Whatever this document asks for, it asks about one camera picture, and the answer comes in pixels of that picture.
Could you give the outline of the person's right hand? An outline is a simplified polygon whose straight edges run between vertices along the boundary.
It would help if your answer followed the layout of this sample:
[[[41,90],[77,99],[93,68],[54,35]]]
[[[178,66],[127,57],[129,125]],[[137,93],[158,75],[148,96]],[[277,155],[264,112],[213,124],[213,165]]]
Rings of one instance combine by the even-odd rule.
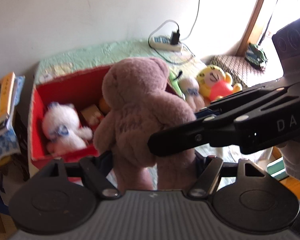
[[[286,173],[300,181],[300,142],[290,140],[279,145]]]

